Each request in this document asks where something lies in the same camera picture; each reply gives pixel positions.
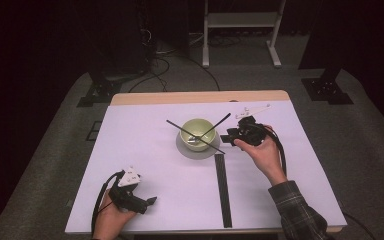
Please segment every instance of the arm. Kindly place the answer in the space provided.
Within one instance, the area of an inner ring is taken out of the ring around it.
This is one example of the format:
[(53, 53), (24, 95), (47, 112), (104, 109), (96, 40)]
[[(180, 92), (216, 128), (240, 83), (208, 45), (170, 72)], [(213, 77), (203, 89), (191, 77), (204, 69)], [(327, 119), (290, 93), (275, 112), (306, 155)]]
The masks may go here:
[(120, 211), (108, 196), (108, 191), (104, 195), (100, 212), (96, 218), (95, 231), (92, 239), (113, 240), (123, 229), (124, 225), (136, 216), (135, 212)]
[(287, 239), (333, 239), (326, 233), (326, 220), (309, 207), (294, 181), (288, 181), (282, 171), (276, 143), (266, 136), (257, 147), (235, 139), (235, 145), (247, 152), (257, 168), (268, 178), (269, 189)]

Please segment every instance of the wooden table edge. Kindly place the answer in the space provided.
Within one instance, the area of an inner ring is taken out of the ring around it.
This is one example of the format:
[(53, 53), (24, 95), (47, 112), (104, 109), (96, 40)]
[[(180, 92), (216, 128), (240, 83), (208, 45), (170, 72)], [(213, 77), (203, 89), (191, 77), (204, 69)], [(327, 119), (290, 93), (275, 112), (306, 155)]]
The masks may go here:
[(217, 92), (160, 92), (160, 93), (118, 93), (114, 95), (111, 106), (146, 105), (173, 103), (210, 103), (210, 102), (255, 102), (288, 101), (283, 90), (262, 91), (217, 91)]

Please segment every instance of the person's right hand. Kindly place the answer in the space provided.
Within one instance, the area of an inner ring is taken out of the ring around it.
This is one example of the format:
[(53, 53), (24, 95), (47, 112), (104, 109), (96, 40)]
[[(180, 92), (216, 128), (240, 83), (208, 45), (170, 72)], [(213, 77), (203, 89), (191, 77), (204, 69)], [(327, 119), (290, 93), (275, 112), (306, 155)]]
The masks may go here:
[(269, 179), (272, 186), (288, 181), (280, 164), (279, 150), (270, 136), (267, 135), (258, 146), (250, 145), (240, 139), (235, 139), (234, 143), (248, 153), (257, 168)]

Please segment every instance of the green bowl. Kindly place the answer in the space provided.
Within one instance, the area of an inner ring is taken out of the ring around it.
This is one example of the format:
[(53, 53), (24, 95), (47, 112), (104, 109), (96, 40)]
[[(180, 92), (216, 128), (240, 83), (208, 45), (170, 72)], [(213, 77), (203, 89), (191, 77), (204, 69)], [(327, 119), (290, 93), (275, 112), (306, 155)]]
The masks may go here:
[[(211, 122), (201, 118), (191, 119), (182, 126), (182, 128), (186, 131), (192, 133), (195, 136), (201, 137), (202, 140), (210, 144), (214, 141), (216, 137), (216, 130), (213, 129), (208, 133), (206, 132), (212, 127), (213, 124)], [(180, 137), (183, 143), (185, 143), (186, 147), (188, 147), (192, 151), (200, 152), (209, 148), (207, 144), (200, 141), (199, 139), (195, 139), (193, 136), (184, 131), (180, 131)]]

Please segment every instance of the sleeve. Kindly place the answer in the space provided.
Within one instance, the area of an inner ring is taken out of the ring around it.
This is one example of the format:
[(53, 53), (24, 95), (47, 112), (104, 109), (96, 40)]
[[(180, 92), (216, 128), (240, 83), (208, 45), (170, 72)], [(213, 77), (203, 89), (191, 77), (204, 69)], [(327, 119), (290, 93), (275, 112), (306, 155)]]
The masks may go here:
[(313, 240), (333, 238), (326, 233), (327, 222), (308, 206), (294, 181), (287, 181), (269, 189), (287, 239)]

